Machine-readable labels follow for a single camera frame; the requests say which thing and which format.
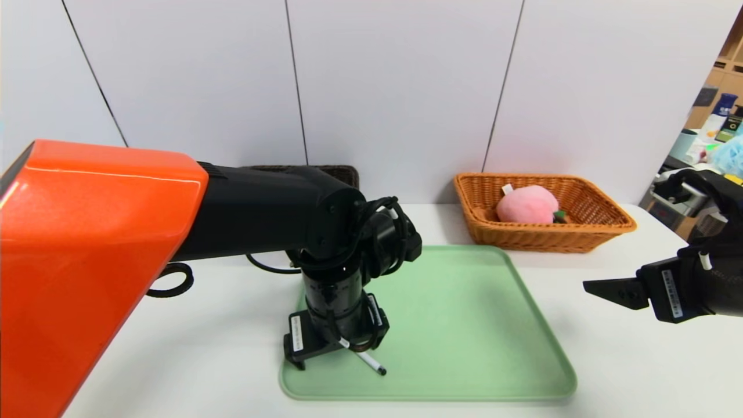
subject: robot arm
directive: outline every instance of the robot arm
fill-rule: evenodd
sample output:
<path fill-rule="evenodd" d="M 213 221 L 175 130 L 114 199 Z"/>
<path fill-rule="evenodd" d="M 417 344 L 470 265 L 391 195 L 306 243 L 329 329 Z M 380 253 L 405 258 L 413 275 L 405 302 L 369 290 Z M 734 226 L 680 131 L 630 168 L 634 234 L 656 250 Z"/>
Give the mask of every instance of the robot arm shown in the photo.
<path fill-rule="evenodd" d="M 743 316 L 743 187 L 711 171 L 682 170 L 655 192 L 683 202 L 690 197 L 684 182 L 712 197 L 727 218 L 723 230 L 642 266 L 637 277 L 583 282 L 588 293 L 630 309 L 648 307 L 649 299 L 655 317 L 674 324 L 702 315 Z"/>
<path fill-rule="evenodd" d="M 0 187 L 3 417 L 61 415 L 152 282 L 182 271 L 171 262 L 287 251 L 308 309 L 289 317 L 285 357 L 303 368 L 378 346 L 389 323 L 363 286 L 421 252 L 395 198 L 310 167 L 38 140 Z"/>

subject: brown wicker basket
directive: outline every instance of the brown wicker basket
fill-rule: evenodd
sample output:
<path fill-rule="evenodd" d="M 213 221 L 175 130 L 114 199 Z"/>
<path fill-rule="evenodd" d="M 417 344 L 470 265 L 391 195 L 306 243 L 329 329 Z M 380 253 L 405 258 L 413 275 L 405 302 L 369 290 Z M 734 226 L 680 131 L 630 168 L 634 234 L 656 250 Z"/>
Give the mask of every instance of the brown wicker basket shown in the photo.
<path fill-rule="evenodd" d="M 500 222 L 496 205 L 501 187 L 538 184 L 557 197 L 566 224 Z M 618 235 L 634 231 L 635 221 L 591 182 L 574 176 L 464 173 L 454 178 L 470 235 L 478 244 L 526 251 L 587 253 Z"/>

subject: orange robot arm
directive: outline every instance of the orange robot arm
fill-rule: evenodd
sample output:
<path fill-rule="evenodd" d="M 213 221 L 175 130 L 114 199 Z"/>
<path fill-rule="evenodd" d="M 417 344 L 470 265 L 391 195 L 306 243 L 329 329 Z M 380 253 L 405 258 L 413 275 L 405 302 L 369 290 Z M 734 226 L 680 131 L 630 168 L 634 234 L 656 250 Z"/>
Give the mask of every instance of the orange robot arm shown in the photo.
<path fill-rule="evenodd" d="M 389 324 L 362 287 L 421 253 L 396 198 L 367 202 L 311 167 L 265 173 L 39 140 L 0 189 L 3 417 L 61 415 L 145 294 L 188 289 L 187 274 L 185 286 L 148 292 L 162 274 L 183 271 L 169 262 L 287 251 L 312 308 L 292 314 L 305 318 L 292 332 L 314 344 L 292 350 L 287 334 L 285 358 L 304 369 L 305 359 L 343 348 L 339 333 L 356 350 L 378 346 Z"/>
<path fill-rule="evenodd" d="M 1 410 L 57 417 L 189 233 L 175 152 L 36 141 L 3 176 Z"/>

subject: light green tray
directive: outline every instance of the light green tray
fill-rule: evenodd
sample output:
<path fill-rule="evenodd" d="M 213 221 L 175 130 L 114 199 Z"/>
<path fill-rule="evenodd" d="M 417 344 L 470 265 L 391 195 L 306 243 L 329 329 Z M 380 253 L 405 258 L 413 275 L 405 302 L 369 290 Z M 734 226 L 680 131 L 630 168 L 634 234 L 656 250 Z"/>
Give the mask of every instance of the light green tray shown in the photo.
<path fill-rule="evenodd" d="M 281 386 L 304 400 L 506 401 L 570 396 L 577 380 L 508 256 L 494 247 L 424 247 L 414 263 L 373 279 L 390 329 L 371 355 L 336 351 L 282 365 Z M 304 295 L 299 309 L 305 309 Z"/>

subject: pink plush toy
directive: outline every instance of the pink plush toy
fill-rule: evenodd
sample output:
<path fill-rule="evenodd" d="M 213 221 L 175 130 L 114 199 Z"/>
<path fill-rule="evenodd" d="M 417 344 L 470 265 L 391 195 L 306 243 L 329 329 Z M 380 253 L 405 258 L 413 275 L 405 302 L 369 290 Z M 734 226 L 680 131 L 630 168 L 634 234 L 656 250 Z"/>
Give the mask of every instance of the pink plush toy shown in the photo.
<path fill-rule="evenodd" d="M 496 210 L 501 222 L 551 224 L 559 203 L 549 190 L 534 185 L 515 189 L 503 196 Z"/>

